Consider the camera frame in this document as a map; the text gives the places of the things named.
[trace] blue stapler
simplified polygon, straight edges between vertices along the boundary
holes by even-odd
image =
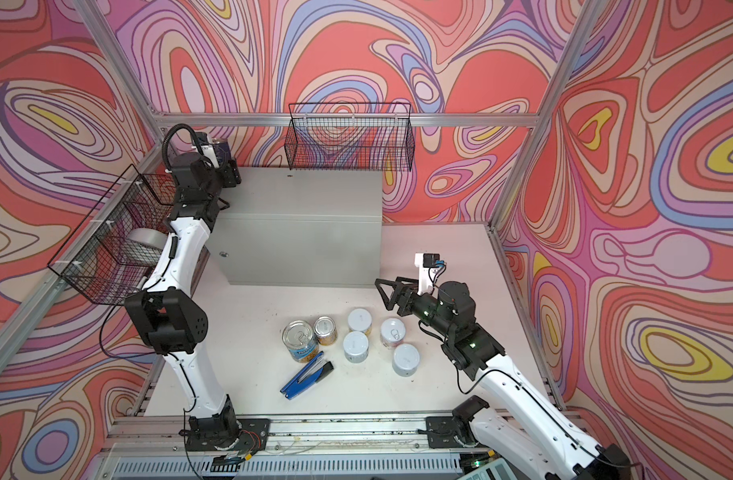
[[[318,355],[314,356],[314,358],[303,367],[303,370],[300,370],[294,378],[291,379],[283,389],[281,389],[281,393],[283,393],[286,398],[295,398],[305,389],[329,375],[332,370],[334,370],[332,362],[325,361],[323,359],[323,352],[319,352]]]

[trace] large tin can with blue label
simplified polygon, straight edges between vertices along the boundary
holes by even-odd
[[[292,358],[307,363],[318,353],[318,339],[314,328],[304,320],[295,320],[284,328],[281,334]]]

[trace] white can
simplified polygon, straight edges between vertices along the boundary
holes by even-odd
[[[363,308],[357,308],[348,315],[348,328],[352,332],[363,332],[369,336],[372,331],[372,315]]]
[[[393,352],[393,371],[400,376],[411,376],[419,366],[419,352],[409,343],[402,343]]]
[[[342,341],[345,358],[352,363],[361,363],[369,355],[369,339],[363,332],[351,332]]]
[[[407,328],[404,322],[397,318],[384,321],[380,327],[380,338],[383,345],[389,349],[398,347],[404,341],[405,336],[407,336]]]

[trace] small tin can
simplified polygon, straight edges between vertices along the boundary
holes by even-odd
[[[318,341],[310,323],[295,320],[284,328],[281,334],[286,348],[292,358],[300,363],[307,363],[318,353]]]
[[[322,316],[314,323],[314,332],[321,345],[332,345],[337,341],[337,328],[334,320],[328,316]]]
[[[393,351],[393,371],[400,376],[412,376],[419,366],[419,352],[414,345],[403,343]]]
[[[404,322],[396,318],[384,321],[380,327],[380,338],[383,345],[389,349],[398,347],[404,341],[406,335],[407,328],[404,326]]]
[[[357,308],[348,314],[348,328],[352,332],[362,332],[369,336],[372,331],[372,314],[363,308]]]
[[[369,355],[369,339],[363,332],[351,332],[342,341],[345,358],[351,363],[361,363]]]

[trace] white can lid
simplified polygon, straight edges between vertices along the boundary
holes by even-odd
[[[409,343],[402,343],[393,351],[393,365],[400,370],[415,370],[419,366],[419,352]]]
[[[383,339],[398,342],[407,335],[407,328],[404,326],[404,322],[392,318],[383,322],[380,327],[380,334]]]
[[[348,326],[351,330],[360,332],[367,330],[372,326],[372,316],[363,308],[357,308],[348,314]]]
[[[345,340],[342,341],[342,348],[348,355],[363,355],[369,350],[369,339],[363,332],[351,332],[345,335]]]

